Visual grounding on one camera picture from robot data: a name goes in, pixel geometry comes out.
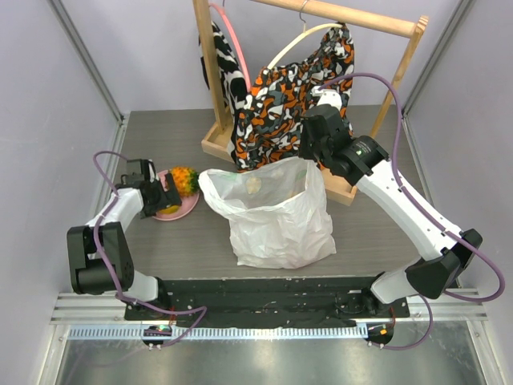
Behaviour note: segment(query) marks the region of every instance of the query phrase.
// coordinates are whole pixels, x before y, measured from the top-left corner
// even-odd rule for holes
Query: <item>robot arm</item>
[[[84,226],[71,228],[67,233],[71,285],[77,294],[102,294],[115,290],[115,284],[102,259],[95,257],[97,249],[93,228],[99,223],[99,238],[115,268],[123,293],[128,298],[150,302],[168,308],[168,295],[159,278],[148,277],[134,269],[124,232],[134,217],[150,217],[181,199],[171,174],[165,176],[168,190],[156,175],[151,160],[129,160],[127,174],[117,185],[100,213]],[[111,207],[105,215],[106,208]]]
[[[431,224],[402,192],[407,187],[419,204],[446,231],[460,234],[478,248],[483,239],[473,229],[461,229],[438,213],[401,177],[394,178],[388,153],[369,136],[353,137],[340,117],[340,95],[317,91],[320,99],[303,115],[299,156],[318,160],[335,176],[345,178],[378,203],[408,235],[418,256],[407,266],[379,275],[370,287],[370,306],[380,307],[414,294],[438,298],[468,266],[473,255]]]

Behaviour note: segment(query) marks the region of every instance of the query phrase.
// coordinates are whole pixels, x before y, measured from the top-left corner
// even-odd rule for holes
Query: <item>black and white garment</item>
[[[224,37],[223,32],[219,29],[217,24],[212,22],[212,29],[214,32],[214,46],[216,47],[217,65],[219,66],[219,77],[223,85],[224,105],[230,107],[234,126],[236,128],[239,119],[239,111],[244,106],[248,90],[246,89],[246,82],[244,75],[240,70],[239,62],[230,47],[230,43]],[[208,87],[207,70],[205,68],[205,61],[203,51],[201,50],[201,66],[203,68],[203,77]],[[233,161],[236,160],[235,151],[232,143],[235,142],[236,129],[233,129],[232,140],[228,143],[228,153],[232,156]]]
[[[301,117],[317,102],[312,89],[339,75],[350,74],[353,69],[353,40],[342,23],[338,28],[330,28],[320,47],[302,62],[262,68],[240,110],[235,139],[232,136],[239,170],[253,170],[296,156],[303,127]],[[349,130],[345,109],[352,85],[353,80],[347,79],[328,87],[341,94],[340,115]]]

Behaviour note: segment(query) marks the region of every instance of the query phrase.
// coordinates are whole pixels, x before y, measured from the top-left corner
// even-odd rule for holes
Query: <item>purple wall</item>
[[[505,294],[487,312],[508,366],[513,319],[513,2],[475,2],[410,113],[422,168],[437,208],[484,237],[503,270]],[[497,279],[481,261],[463,283],[493,293]]]
[[[221,4],[221,0],[212,0]],[[418,21],[429,26],[405,75],[406,97],[442,33],[458,0],[329,0],[333,4]],[[123,111],[211,108],[201,74],[198,32],[192,0],[63,0],[93,59]],[[303,29],[297,12],[250,0],[227,0],[226,14],[235,29],[254,79]],[[212,18],[220,18],[212,12]],[[304,15],[307,27],[329,22]],[[357,71],[392,79],[407,39],[350,27]],[[319,47],[317,32],[294,47],[282,60],[303,60]],[[351,103],[381,104],[386,89],[372,80],[355,79]]]
[[[66,231],[98,191],[91,155],[116,123],[45,1],[2,2],[0,84],[0,378],[24,385],[69,286]]]

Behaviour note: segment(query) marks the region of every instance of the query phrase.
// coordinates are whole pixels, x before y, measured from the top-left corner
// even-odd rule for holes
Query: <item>clothing rack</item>
[[[303,0],[253,1],[270,6],[279,6],[280,8],[285,8],[287,10],[295,10],[296,12],[301,11],[304,3]],[[233,122],[229,109],[224,107],[223,91],[219,78],[219,67],[217,66],[216,48],[214,46],[212,20],[210,18],[210,9],[208,8],[208,0],[192,0],[192,2],[194,4],[198,31],[200,32],[205,69],[216,115],[216,122],[201,141],[201,147],[207,154],[233,162],[232,158],[226,151],[232,134]],[[422,16],[418,22],[408,22],[406,20],[391,18],[381,14],[373,14],[363,10],[354,10],[345,6],[337,6],[316,0],[310,0],[307,2],[303,7],[302,12],[408,38],[408,45],[406,46],[404,54],[392,79],[392,85],[395,88],[398,88],[401,84],[402,78],[406,73],[406,69],[410,65],[411,58],[420,43],[420,39],[424,34],[424,30],[426,29],[429,20],[427,16]],[[379,128],[385,119],[385,115],[388,112],[391,102],[392,94],[388,92],[383,100],[378,117],[376,118],[370,132],[370,136],[375,137],[378,134]],[[324,177],[326,195],[328,198],[344,205],[351,205],[357,189],[349,185],[345,179],[331,175],[328,169],[322,171],[322,176]]]

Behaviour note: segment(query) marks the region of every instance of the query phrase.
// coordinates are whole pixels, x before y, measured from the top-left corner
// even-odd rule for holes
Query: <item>pink plate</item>
[[[164,170],[159,172],[159,178],[160,182],[162,183],[162,186],[164,189],[166,189],[166,179],[165,175],[168,173],[168,170]],[[173,214],[161,214],[157,213],[155,216],[153,216],[157,221],[176,221],[177,219],[180,219],[181,217],[185,217],[187,214],[189,214],[192,209],[196,206],[198,203],[198,200],[200,199],[200,192],[197,192],[191,197],[182,198],[182,205],[178,209],[176,213]]]

